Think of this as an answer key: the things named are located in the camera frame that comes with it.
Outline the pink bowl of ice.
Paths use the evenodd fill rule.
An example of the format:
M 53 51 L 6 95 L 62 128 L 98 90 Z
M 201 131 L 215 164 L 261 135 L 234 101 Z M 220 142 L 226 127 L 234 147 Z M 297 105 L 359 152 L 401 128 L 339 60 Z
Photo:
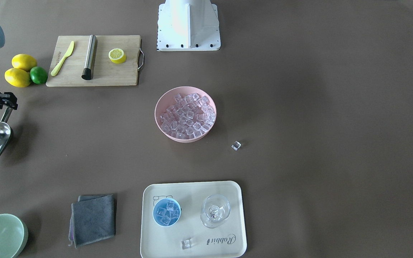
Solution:
M 176 142 L 195 142 L 204 137 L 217 119 L 216 105 L 205 91 L 191 86 L 173 88 L 156 103 L 159 129 Z

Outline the blue cup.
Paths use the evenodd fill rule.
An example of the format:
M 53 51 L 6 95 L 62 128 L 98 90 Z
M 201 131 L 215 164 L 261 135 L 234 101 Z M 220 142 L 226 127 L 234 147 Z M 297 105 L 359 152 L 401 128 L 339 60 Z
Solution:
M 162 227 L 169 227 L 181 218 L 182 209 L 180 204 L 172 198 L 162 198 L 154 206 L 153 219 Z

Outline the loose ice cube on table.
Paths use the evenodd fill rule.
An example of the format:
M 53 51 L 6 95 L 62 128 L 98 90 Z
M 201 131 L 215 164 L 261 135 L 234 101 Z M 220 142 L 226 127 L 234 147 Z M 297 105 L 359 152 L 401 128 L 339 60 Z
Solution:
M 231 148 L 234 150 L 234 151 L 237 151 L 237 150 L 239 150 L 240 148 L 241 148 L 241 142 L 238 142 L 238 141 L 235 141 L 232 145 L 231 145 Z

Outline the loose ice cube on tray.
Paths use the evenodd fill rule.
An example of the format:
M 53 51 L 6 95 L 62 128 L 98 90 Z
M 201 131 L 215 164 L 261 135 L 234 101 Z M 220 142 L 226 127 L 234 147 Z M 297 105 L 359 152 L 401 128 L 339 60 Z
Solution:
M 181 241 L 182 250 L 190 249 L 190 248 L 192 248 L 192 246 L 193 246 L 192 239 L 184 239 L 184 240 Z

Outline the yellow lemon lower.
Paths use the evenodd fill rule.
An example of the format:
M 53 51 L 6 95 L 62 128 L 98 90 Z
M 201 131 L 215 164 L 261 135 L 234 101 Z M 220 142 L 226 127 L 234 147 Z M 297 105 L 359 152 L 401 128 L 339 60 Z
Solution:
M 10 68 L 4 73 L 5 80 L 15 87 L 28 87 L 31 77 L 28 72 L 19 68 Z

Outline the yellow lemon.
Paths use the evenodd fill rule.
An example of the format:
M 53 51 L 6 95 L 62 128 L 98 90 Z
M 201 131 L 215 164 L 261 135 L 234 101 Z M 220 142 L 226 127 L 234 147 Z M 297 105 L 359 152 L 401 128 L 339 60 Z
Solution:
M 4 73 L 5 80 L 15 87 L 28 87 L 31 77 L 28 72 L 19 68 L 10 68 Z
M 11 60 L 13 68 L 18 68 L 26 72 L 37 66 L 36 59 L 29 54 L 17 54 Z

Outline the green lime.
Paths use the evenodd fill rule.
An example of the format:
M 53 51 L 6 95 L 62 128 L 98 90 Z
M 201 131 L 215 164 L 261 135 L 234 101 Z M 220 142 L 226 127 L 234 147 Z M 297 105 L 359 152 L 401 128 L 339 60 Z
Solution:
M 48 79 L 48 72 L 40 66 L 31 68 L 29 75 L 31 81 L 38 85 L 45 84 Z

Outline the yellow lemon upper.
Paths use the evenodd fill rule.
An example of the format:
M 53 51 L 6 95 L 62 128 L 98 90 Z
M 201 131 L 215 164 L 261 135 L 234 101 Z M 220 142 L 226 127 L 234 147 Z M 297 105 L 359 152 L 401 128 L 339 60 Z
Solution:
M 11 60 L 13 68 L 18 68 L 26 72 L 37 66 L 36 59 L 29 54 L 17 54 Z

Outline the yellow plastic knife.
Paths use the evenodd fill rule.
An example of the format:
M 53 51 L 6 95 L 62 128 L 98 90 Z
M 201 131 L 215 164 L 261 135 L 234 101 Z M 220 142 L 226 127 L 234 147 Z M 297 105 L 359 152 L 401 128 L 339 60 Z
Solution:
M 70 57 L 74 51 L 74 47 L 75 47 L 75 42 L 71 41 L 68 49 L 66 50 L 66 52 L 64 53 L 63 57 L 59 60 L 59 62 L 56 64 L 56 66 L 52 69 L 51 71 L 51 76 L 56 76 L 59 71 L 61 70 L 65 60 Z

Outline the steel muddler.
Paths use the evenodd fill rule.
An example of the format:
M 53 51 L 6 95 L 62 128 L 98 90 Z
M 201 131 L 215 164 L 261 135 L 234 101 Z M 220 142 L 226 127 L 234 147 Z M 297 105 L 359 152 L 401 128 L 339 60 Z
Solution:
M 97 38 L 95 35 L 90 35 L 85 58 L 85 67 L 83 68 L 81 75 L 83 80 L 92 80 L 93 78 L 96 48 Z

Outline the bamboo cutting board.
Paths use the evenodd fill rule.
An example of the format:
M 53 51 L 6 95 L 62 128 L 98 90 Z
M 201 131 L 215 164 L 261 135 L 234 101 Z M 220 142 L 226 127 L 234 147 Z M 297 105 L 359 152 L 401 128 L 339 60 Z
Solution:
M 64 56 L 70 42 L 74 42 L 74 50 L 67 57 L 56 76 L 48 76 L 48 87 L 83 87 L 83 86 L 136 86 L 139 82 L 139 57 L 141 55 L 141 36 L 139 35 L 97 35 L 96 48 L 92 61 L 92 79 L 84 80 L 82 71 L 85 68 L 89 53 L 88 35 L 61 35 L 56 46 L 49 72 Z M 120 48 L 127 58 L 121 64 L 111 62 L 110 50 Z

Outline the halved lemon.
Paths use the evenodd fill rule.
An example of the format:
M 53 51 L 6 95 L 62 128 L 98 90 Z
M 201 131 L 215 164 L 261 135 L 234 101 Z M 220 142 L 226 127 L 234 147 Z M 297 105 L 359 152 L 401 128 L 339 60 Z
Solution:
M 112 63 L 121 64 L 126 62 L 127 56 L 123 49 L 114 48 L 108 52 L 108 58 Z

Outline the green bowl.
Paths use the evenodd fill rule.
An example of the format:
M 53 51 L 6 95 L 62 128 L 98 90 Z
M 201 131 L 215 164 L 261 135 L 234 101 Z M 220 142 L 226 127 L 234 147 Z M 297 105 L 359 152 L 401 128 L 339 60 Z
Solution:
M 0 214 L 0 258 L 16 258 L 28 240 L 28 227 L 13 214 Z

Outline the grey folded cloth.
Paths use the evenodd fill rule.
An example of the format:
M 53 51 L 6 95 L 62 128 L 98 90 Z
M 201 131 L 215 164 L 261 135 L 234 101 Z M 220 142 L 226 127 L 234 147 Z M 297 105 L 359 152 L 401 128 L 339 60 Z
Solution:
M 113 194 L 80 195 L 71 204 L 70 242 L 79 248 L 115 237 L 115 210 Z

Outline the clear wine glass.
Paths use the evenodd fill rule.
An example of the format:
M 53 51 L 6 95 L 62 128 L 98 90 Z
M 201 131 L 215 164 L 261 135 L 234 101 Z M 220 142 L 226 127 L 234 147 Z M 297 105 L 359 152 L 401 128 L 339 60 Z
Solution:
M 202 204 L 200 220 L 207 228 L 217 228 L 230 216 L 231 204 L 226 196 L 213 194 Z

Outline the cream serving tray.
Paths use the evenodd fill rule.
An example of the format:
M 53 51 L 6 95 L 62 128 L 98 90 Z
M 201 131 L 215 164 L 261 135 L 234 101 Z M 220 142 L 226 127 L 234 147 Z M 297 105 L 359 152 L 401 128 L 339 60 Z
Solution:
M 231 214 L 217 228 L 205 227 L 200 219 L 202 203 L 221 194 L 231 204 Z M 153 219 L 155 204 L 162 198 L 175 199 L 181 218 L 162 227 Z M 182 250 L 181 241 L 193 246 Z M 247 250 L 247 236 L 241 187 L 233 180 L 211 182 L 155 183 L 143 192 L 140 254 L 143 258 L 236 258 Z

